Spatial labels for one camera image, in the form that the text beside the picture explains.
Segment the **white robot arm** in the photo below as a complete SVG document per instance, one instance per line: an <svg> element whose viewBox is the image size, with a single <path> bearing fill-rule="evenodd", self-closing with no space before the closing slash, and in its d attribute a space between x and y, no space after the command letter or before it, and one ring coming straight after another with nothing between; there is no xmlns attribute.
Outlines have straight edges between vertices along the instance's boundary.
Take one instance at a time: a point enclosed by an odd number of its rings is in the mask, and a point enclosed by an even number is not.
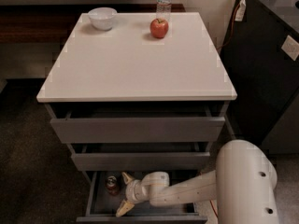
<svg viewBox="0 0 299 224"><path fill-rule="evenodd" d="M219 224L279 224L274 189L277 171L263 152L245 140L226 143L216 159L216 169L172 185L166 172L138 180L122 174L125 199L116 216L148 202L155 207L215 200Z"/></svg>

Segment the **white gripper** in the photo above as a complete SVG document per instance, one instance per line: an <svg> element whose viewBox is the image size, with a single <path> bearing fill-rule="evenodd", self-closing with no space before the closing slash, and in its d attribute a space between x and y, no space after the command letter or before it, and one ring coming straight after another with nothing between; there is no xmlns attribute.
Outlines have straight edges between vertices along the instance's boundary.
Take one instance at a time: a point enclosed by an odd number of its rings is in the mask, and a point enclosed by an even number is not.
<svg viewBox="0 0 299 224"><path fill-rule="evenodd" d="M124 216L135 207L135 204L151 202L170 184L169 175L166 172L153 172L145 175L142 180L136 179L126 172L122 172L121 175L126 184L125 196L128 201L121 201L116 217Z"/></svg>

